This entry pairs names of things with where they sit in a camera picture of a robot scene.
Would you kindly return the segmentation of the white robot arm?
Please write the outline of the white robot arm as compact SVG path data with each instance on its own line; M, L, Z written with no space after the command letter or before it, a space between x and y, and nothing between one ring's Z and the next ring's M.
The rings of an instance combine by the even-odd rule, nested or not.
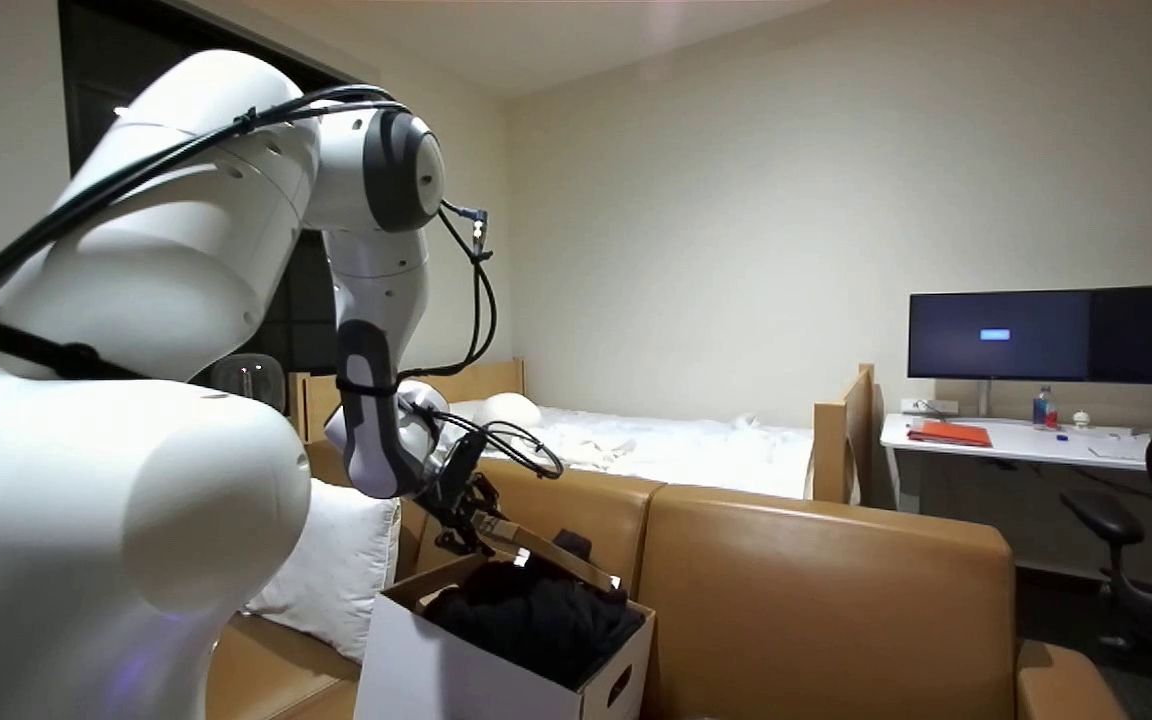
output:
M310 509L305 438L199 371L256 337L299 236L337 301L344 470L445 514L400 378L445 212L436 132L375 82L296 88L242 51L151 79L0 253L0 720L203 720L210 643Z

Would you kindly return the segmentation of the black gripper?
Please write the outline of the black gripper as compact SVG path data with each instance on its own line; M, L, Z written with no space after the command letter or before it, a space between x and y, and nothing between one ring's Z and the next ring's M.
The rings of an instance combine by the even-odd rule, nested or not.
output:
M479 526L498 514L498 493L479 470L490 432L431 405L409 405L409 415L431 432L456 426L450 451L415 483L410 500L445 526L445 547L485 551Z

